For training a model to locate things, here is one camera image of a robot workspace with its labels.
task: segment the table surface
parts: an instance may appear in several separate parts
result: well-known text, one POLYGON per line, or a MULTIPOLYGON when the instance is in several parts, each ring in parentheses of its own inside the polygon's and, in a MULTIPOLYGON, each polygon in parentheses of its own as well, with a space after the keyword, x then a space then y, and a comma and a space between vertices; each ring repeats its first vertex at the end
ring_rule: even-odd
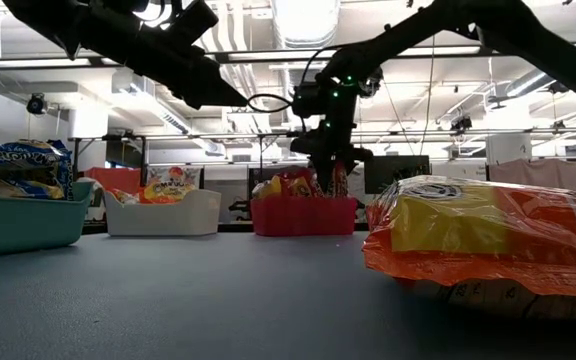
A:
POLYGON ((0 359, 576 359, 576 323, 406 293, 345 238, 85 236, 0 257, 0 359))

